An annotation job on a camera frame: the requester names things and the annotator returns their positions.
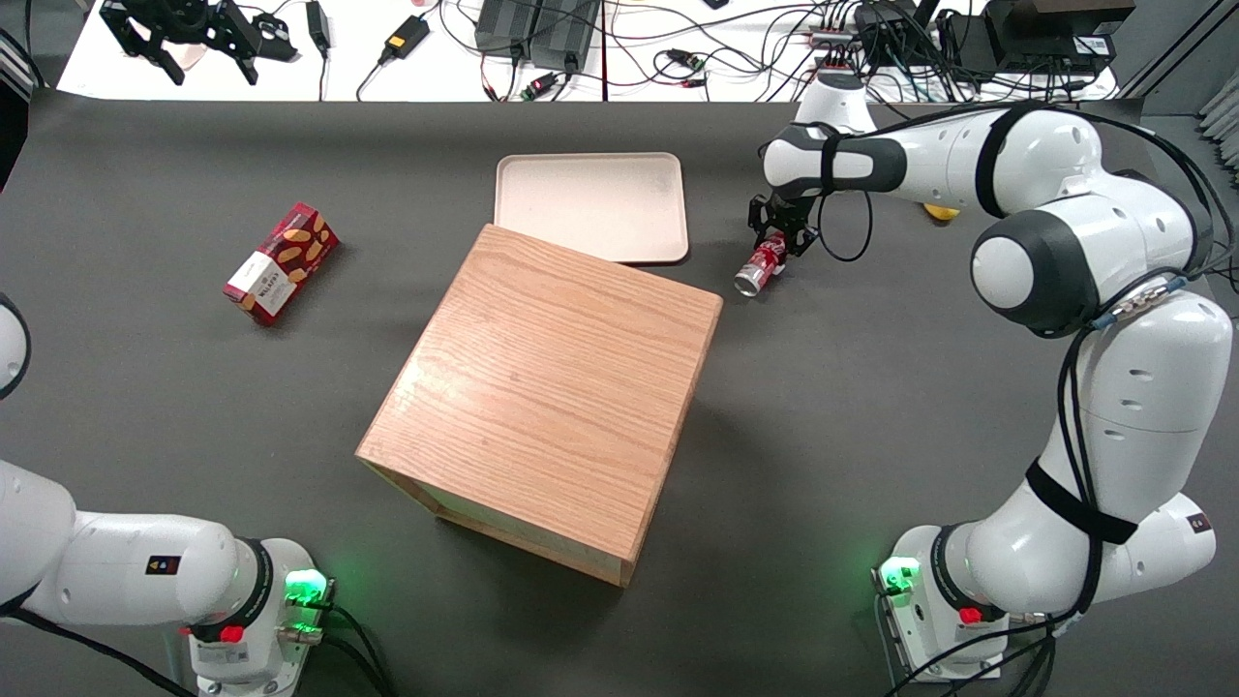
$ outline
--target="label sticker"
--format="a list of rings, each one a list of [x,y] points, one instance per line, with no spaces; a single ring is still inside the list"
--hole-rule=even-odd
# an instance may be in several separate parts
[[[1204,514],[1187,516],[1187,522],[1192,524],[1192,532],[1197,535],[1213,530],[1213,524],[1209,522],[1209,519]]]
[[[1075,52],[1084,54],[1109,56],[1110,47],[1105,45],[1105,38],[1100,36],[1077,36]]]
[[[289,274],[280,269],[275,259],[261,251],[254,251],[249,259],[228,279],[228,285],[245,292],[253,292],[258,303],[269,314],[276,314],[297,284],[289,280]]]
[[[198,661],[203,664],[248,664],[249,645],[244,641],[214,646],[198,644]]]
[[[176,576],[181,557],[151,557],[146,561],[146,576]]]

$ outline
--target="red soda can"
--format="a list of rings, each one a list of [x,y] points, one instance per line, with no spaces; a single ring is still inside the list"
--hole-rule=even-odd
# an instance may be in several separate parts
[[[753,249],[753,255],[748,262],[736,272],[736,290],[746,297],[756,297],[762,287],[769,282],[771,276],[783,271],[787,261],[787,236],[782,232],[774,230],[764,241]]]

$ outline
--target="power adapter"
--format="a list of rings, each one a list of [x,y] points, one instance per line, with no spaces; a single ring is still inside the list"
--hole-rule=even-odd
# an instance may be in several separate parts
[[[379,64],[387,64],[394,58],[408,58],[409,53],[430,33],[430,25],[418,15],[410,15],[383,43]]]
[[[318,54],[326,59],[327,52],[331,51],[331,27],[327,24],[327,12],[322,10],[318,0],[306,2],[306,24],[310,26],[310,38],[318,48]]]

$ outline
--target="wooden box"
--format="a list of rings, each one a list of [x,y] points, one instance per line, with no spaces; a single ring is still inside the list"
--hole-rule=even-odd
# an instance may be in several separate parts
[[[436,516],[626,587],[721,307],[487,225],[357,457]]]

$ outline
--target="beige tray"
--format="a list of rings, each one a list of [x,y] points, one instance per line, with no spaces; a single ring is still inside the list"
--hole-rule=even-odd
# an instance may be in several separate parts
[[[509,155],[496,172],[494,224],[624,264],[689,253],[684,176],[670,152]]]

